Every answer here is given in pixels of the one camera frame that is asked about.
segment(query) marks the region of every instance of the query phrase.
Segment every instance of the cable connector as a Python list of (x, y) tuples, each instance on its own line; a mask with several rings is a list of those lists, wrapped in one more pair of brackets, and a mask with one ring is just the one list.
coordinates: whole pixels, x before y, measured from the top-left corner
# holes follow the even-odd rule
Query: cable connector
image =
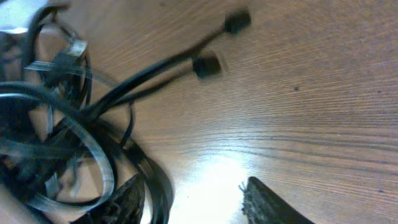
[(220, 61), (215, 55), (196, 58), (193, 61), (193, 70), (199, 78), (209, 78), (221, 72)]
[(224, 27), (226, 32), (236, 35), (250, 24), (249, 9), (241, 9), (226, 16)]

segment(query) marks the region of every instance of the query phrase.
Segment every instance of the cable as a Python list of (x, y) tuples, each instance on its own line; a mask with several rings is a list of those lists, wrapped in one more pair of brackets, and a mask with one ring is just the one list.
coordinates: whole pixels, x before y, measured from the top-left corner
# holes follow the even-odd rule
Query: cable
[[(192, 70), (199, 78), (209, 77), (221, 70), (216, 57), (201, 57), (201, 51), (213, 40), (225, 32), (236, 35), (240, 30), (251, 23), (247, 9), (238, 11), (226, 18), (224, 25), (203, 38), (199, 43), (174, 56), (161, 60), (150, 67), (136, 73), (120, 84), (109, 81), (101, 75), (92, 74), (90, 56), (84, 52), (83, 58), (74, 55), (73, 44), (78, 44), (80, 37), (71, 27), (57, 19), (58, 11), (66, 10), (68, 4), (50, 4), (39, 9), (29, 25), (26, 43), (22, 49), (21, 78), (25, 80), (25, 68), (36, 68), (42, 76), (42, 84), (34, 86), (26, 82), (0, 82), (0, 100), (8, 99), (14, 102), (23, 102), (26, 106), (16, 113), (27, 114), (38, 106), (48, 105), (48, 136), (40, 142), (34, 130), (30, 129), (25, 134), (15, 130), (5, 130), (0, 134), (1, 161), (0, 179), (5, 186), (22, 202), (44, 212), (87, 212), (112, 196), (118, 181), (115, 159), (125, 155), (149, 188), (152, 196), (151, 224), (166, 224), (174, 200), (171, 181), (162, 168), (144, 151), (131, 137), (134, 128), (134, 113), (132, 104), (135, 100), (143, 98), (160, 90), (173, 79), (153, 86), (150, 89), (128, 94), (135, 87), (160, 75), (162, 72), (191, 60)], [(51, 63), (36, 62), (35, 42), (44, 26), (55, 25), (64, 37), (71, 43), (68, 50), (61, 51)], [(111, 90), (100, 100), (91, 104), (92, 80), (101, 80)], [(114, 127), (111, 123), (101, 119), (101, 115), (111, 108), (126, 106), (129, 124), (125, 131)], [(61, 111), (65, 117), (53, 125), (53, 110)], [(23, 142), (23, 139), (32, 138), (32, 141)], [(74, 159), (74, 172), (76, 172), (77, 158), (89, 150), (101, 171), (103, 191), (100, 197), (86, 202), (56, 202), (42, 193), (44, 184), (50, 178), (61, 176), (68, 169), (68, 161)], [(11, 157), (23, 157), (25, 163), (20, 167), (8, 167), (6, 161)], [(37, 170), (26, 180), (18, 178), (16, 173), (21, 169), (28, 169), (25, 164), (37, 161)]]

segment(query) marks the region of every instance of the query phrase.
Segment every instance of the wood grain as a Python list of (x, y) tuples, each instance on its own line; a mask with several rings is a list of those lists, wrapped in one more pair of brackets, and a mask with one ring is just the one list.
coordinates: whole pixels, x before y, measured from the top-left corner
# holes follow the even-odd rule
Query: wood grain
[(252, 27), (208, 48), (221, 78), (191, 73), (135, 105), (135, 135), (175, 185), (170, 223), (244, 223), (250, 175), (315, 223), (398, 222), (395, 1), (88, 0), (63, 18), (120, 81), (239, 6)]

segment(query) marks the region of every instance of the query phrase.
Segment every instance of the cable bundle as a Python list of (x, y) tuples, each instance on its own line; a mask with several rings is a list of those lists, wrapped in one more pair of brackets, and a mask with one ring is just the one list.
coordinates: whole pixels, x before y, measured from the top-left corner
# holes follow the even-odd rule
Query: cable bundle
[[(3, 127), (0, 129), (0, 180), (21, 202), (36, 210), (94, 214), (99, 205), (115, 196), (118, 182), (115, 160), (124, 155), (138, 170), (150, 191), (151, 223), (167, 223), (174, 199), (172, 186), (162, 168), (147, 157), (131, 137), (134, 126), (131, 105), (141, 95), (129, 92), (187, 60), (193, 62), (192, 69), (199, 78), (217, 74), (221, 70), (217, 58), (201, 57), (201, 51), (224, 32), (237, 34), (248, 26), (251, 23), (249, 13), (242, 10), (228, 16), (222, 28), (193, 47), (116, 84), (105, 77), (92, 75), (86, 42), (56, 17), (58, 11), (66, 9), (68, 4), (51, 4), (37, 11), (22, 49), (21, 81), (0, 82), (0, 104), (2, 108), (6, 105), (9, 108), (0, 113)], [(70, 46), (59, 52), (52, 62), (38, 62), (35, 42), (43, 27), (48, 25), (56, 25)], [(40, 85), (22, 82), (28, 78), (26, 69), (39, 71)], [(111, 91), (92, 103), (92, 80), (96, 79), (109, 86)], [(47, 105), (48, 127), (47, 137), (40, 140), (28, 113), (43, 105)], [(126, 106), (129, 115), (125, 131), (101, 119), (102, 114), (119, 106)], [(63, 114), (57, 124), (54, 124), (55, 111)], [(56, 201), (59, 192), (57, 179), (71, 169), (75, 184), (81, 158), (93, 159), (97, 163), (103, 180), (101, 195), (78, 203)]]

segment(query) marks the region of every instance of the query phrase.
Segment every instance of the wooden table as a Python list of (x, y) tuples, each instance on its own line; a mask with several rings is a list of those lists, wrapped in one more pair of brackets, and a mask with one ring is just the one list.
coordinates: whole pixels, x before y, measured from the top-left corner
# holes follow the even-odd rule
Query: wooden table
[(221, 78), (190, 73), (135, 104), (135, 135), (174, 184), (170, 223), (246, 223), (251, 175), (315, 223), (398, 222), (396, 1), (87, 0), (63, 18), (121, 81), (240, 6), (252, 27), (207, 48)]

